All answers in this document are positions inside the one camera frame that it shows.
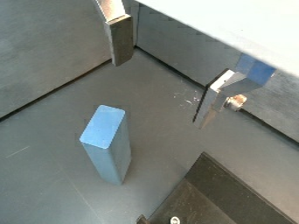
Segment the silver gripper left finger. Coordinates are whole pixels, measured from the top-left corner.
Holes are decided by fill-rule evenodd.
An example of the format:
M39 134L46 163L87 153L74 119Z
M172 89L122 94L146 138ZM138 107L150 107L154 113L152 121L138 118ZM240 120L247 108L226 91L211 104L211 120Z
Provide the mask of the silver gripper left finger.
M118 67L134 56L134 18L122 0L94 0L103 19L112 64Z

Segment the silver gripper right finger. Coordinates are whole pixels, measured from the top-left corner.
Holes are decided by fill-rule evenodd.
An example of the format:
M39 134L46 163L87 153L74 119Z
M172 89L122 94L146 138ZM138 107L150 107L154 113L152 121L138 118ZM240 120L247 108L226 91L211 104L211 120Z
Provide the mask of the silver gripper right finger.
M242 54L236 67L226 69L208 83L192 122L203 128L223 109L239 111L247 101L244 93L262 88L276 69L247 54Z

